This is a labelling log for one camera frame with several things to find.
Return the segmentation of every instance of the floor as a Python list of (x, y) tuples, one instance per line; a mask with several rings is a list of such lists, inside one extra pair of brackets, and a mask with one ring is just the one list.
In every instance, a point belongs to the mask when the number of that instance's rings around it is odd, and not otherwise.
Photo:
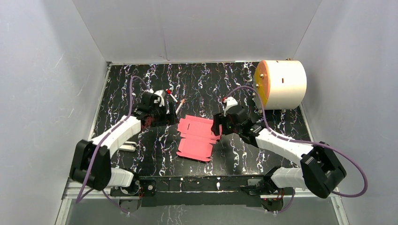
[[(178, 116), (200, 116), (212, 119), (222, 112), (221, 100), (240, 85), (253, 85), (257, 63), (201, 63), (113, 65), (110, 68), (104, 96), (93, 136), (114, 125), (128, 106), (129, 78), (142, 77), (156, 91), (170, 89), (177, 99), (186, 99)], [(140, 100), (142, 88), (133, 85), (134, 103)], [(234, 98), (248, 106), (253, 113), (251, 94), (238, 91)], [(309, 140), (309, 134), (300, 108), (267, 111), (267, 121), (277, 132), (296, 139)], [(237, 135), (223, 136), (214, 145), (211, 161), (202, 163), (178, 157), (176, 152), (181, 138), (176, 125), (143, 130), (133, 137), (139, 145), (136, 152), (119, 151), (112, 158), (113, 167), (130, 168), (141, 176), (201, 176), (264, 174), (274, 166), (292, 167), (292, 163), (268, 150), (260, 150), (241, 141)]]

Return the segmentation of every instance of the wall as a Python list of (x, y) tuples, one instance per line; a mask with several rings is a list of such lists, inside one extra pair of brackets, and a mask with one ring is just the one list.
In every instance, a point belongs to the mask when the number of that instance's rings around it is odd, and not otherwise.
[[(398, 224), (398, 2), (323, 0), (295, 54), (307, 72), (304, 111), (314, 139), (364, 169), (368, 192), (343, 198), (351, 224)], [(363, 182), (347, 161), (342, 192)]]
[(54, 224), (106, 62), (71, 0), (3, 0), (0, 49), (0, 224)]
[(291, 58), (320, 2), (74, 0), (113, 63)]

